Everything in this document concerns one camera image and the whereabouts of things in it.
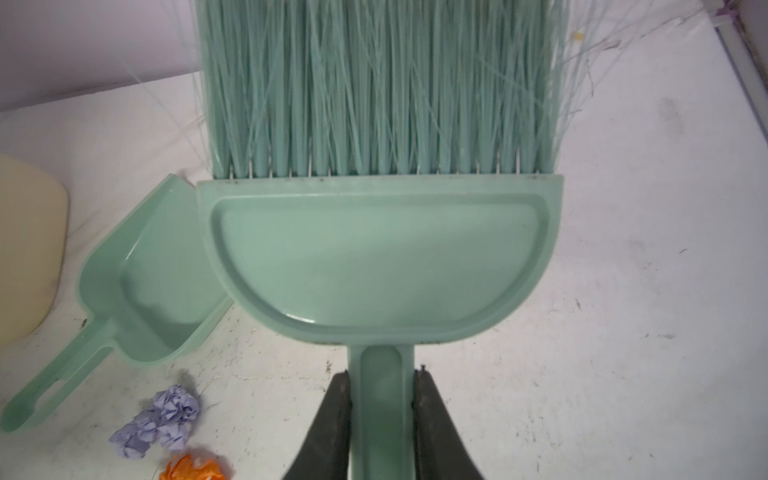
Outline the green hand brush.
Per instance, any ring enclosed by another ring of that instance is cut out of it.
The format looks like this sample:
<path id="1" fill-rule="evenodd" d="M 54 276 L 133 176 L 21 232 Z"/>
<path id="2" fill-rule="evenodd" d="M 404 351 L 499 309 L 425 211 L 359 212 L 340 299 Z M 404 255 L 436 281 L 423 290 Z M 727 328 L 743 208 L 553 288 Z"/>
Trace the green hand brush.
<path id="1" fill-rule="evenodd" d="M 554 252 L 603 1 L 199 1 L 203 241 L 270 329 L 348 352 L 356 479 L 414 479 L 414 351 Z"/>

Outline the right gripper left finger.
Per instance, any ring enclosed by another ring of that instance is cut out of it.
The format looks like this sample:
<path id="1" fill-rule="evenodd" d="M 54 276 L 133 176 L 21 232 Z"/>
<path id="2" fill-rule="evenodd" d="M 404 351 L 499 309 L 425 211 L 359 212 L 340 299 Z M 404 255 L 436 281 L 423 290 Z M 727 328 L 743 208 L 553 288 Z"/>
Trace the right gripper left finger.
<path id="1" fill-rule="evenodd" d="M 332 377 L 304 442 L 283 479 L 346 480 L 351 414 L 349 374 L 337 373 Z"/>

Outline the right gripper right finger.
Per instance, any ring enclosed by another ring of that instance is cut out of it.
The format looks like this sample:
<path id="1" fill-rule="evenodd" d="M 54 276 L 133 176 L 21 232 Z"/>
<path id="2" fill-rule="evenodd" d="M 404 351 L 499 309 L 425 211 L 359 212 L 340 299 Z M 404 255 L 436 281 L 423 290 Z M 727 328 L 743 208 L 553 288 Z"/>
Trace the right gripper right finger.
<path id="1" fill-rule="evenodd" d="M 412 409 L 416 479 L 483 478 L 424 367 L 414 373 Z"/>

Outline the green dustpan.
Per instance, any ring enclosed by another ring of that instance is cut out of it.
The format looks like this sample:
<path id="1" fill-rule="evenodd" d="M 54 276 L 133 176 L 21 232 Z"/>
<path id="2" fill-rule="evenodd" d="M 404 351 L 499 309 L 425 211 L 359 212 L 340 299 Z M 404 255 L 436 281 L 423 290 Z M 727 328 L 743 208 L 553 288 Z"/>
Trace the green dustpan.
<path id="1" fill-rule="evenodd" d="M 91 252 L 80 333 L 3 408 L 6 433 L 43 423 L 111 353 L 155 366 L 200 347 L 233 302 L 206 255 L 196 190 L 168 175 Z"/>

